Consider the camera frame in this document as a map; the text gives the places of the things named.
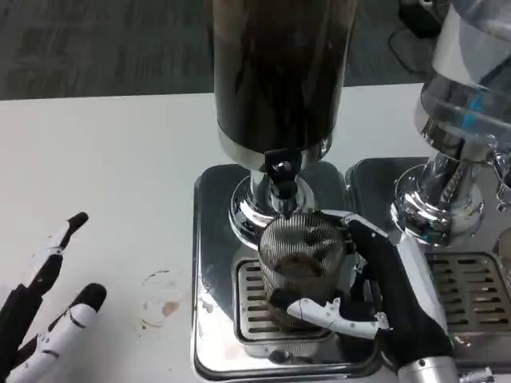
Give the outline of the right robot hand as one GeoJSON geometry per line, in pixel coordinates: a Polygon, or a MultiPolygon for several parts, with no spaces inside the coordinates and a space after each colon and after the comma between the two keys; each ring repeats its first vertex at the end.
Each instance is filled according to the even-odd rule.
{"type": "Polygon", "coordinates": [[[338,334],[379,340],[398,369],[420,361],[451,365],[454,350],[425,256],[408,235],[393,240],[349,211],[317,211],[278,218],[259,240],[272,306],[300,322],[338,334]],[[351,319],[335,293],[349,251],[362,259],[357,279],[379,288],[380,309],[351,319]]]}

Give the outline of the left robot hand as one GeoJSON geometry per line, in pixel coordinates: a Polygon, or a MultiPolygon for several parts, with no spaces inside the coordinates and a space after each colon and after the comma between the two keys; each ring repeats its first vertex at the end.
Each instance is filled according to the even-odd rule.
{"type": "Polygon", "coordinates": [[[24,340],[44,296],[59,277],[69,241],[88,219],[83,211],[67,219],[33,255],[30,276],[12,289],[1,288],[2,382],[39,382],[77,343],[105,303],[105,287],[89,283],[46,330],[24,340]]]}

